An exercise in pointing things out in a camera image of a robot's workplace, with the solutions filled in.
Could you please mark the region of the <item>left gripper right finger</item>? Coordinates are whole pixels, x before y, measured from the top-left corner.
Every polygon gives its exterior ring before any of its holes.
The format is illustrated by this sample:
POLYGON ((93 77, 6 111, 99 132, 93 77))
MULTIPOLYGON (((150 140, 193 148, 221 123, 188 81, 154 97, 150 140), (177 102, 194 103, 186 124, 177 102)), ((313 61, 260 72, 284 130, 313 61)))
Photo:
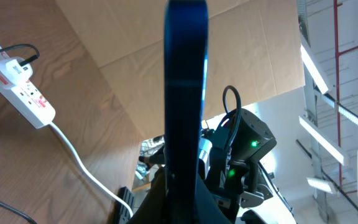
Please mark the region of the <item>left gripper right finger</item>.
POLYGON ((195 205, 200 224, 231 224, 220 211, 201 177, 198 177, 196 182, 195 205))

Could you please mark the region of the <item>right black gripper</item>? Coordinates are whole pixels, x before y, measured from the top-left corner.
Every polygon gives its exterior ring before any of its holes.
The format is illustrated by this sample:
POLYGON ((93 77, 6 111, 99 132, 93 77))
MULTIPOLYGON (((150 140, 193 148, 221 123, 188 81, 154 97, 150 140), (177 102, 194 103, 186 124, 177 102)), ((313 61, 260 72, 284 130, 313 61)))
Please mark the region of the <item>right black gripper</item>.
POLYGON ((231 162, 225 152, 209 153, 204 184, 226 218, 235 218, 240 208, 258 207, 273 197, 258 162, 231 162))

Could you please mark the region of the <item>white power strip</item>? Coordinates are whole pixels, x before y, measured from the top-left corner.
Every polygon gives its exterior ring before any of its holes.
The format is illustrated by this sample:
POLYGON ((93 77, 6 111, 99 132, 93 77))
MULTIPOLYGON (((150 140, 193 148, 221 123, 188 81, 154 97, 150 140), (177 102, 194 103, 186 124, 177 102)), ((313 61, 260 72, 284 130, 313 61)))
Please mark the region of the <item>white power strip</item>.
MULTIPOLYGON (((13 58, 8 56, 7 51, 24 47, 34 49, 35 54, 26 59, 23 58, 24 62, 21 62, 21 65, 30 65, 31 62, 40 57, 40 52, 35 46, 31 44, 17 44, 5 48, 0 46, 0 61, 13 58)), ((4 89, 0 82, 0 94, 2 94, 34 128, 40 129, 52 124, 55 117, 55 109, 30 79, 23 85, 15 86, 10 90, 4 89)))

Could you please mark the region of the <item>brown cardboard sheet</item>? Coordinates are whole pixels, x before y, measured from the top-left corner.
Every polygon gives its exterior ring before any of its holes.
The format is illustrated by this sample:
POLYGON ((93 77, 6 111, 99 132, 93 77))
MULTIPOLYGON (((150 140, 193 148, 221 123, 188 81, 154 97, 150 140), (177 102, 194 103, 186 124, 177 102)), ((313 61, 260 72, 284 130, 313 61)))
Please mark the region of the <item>brown cardboard sheet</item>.
POLYGON ((305 83, 295 0, 58 0, 144 138, 165 110, 212 118, 234 86, 242 105, 305 83))

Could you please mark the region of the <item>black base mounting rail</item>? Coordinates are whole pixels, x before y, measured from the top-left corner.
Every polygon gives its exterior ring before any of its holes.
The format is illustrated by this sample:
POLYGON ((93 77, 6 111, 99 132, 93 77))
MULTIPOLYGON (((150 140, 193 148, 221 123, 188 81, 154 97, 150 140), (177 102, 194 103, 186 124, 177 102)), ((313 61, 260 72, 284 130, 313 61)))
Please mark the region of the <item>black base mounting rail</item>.
MULTIPOLYGON (((127 187, 121 187, 119 189, 118 197, 122 199, 125 203, 127 203, 131 209, 134 208, 134 194, 127 187)), ((127 224, 130 219, 131 216, 129 210, 121 203, 116 202, 114 206, 114 216, 112 224, 127 224)))

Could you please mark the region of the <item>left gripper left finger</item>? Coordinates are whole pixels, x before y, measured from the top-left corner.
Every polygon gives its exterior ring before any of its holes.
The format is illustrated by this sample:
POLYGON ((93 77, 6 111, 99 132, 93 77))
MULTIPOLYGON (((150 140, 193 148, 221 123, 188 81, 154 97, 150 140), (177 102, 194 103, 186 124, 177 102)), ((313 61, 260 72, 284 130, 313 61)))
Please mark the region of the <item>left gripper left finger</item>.
POLYGON ((155 173, 149 193, 128 224, 166 224, 166 168, 155 173))

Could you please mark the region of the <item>white USB charger plug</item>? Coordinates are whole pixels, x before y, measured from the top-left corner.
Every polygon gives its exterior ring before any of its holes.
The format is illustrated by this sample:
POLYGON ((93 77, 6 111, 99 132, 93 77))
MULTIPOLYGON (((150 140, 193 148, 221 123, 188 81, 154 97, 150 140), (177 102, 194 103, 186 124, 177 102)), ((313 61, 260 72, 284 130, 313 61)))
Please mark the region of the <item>white USB charger plug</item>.
POLYGON ((29 64, 21 65, 23 58, 13 57, 0 61, 0 82, 4 89, 23 85, 33 75, 33 69, 29 64))

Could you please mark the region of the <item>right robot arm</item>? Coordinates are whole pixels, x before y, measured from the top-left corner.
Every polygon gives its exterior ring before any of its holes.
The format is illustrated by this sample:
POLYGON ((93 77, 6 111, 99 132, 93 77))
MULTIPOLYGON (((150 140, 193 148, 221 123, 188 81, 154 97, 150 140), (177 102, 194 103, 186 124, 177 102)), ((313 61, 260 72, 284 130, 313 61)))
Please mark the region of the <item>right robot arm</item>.
POLYGON ((200 139, 199 175, 230 223, 294 223, 292 209, 261 163, 277 144, 269 127, 242 109, 200 139))

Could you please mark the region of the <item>blue Samsung Galaxy smartphone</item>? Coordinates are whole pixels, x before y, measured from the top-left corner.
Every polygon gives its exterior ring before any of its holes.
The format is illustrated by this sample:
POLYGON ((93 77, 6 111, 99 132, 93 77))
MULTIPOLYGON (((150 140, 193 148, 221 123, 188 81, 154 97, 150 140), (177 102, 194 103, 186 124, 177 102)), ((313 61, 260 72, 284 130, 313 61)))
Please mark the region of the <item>blue Samsung Galaxy smartphone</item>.
POLYGON ((164 27, 168 223, 193 223, 208 61, 206 1, 168 1, 164 27))

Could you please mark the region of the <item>ceiling light fixtures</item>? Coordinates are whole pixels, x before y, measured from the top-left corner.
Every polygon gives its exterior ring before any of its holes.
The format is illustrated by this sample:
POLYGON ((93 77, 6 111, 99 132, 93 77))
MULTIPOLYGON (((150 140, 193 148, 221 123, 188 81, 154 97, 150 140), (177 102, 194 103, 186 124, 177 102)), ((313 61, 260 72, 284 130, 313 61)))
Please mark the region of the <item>ceiling light fixtures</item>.
POLYGON ((320 60, 308 44, 301 46, 305 73, 313 81, 316 114, 301 125, 323 148, 322 189, 341 194, 358 211, 358 46, 320 60))

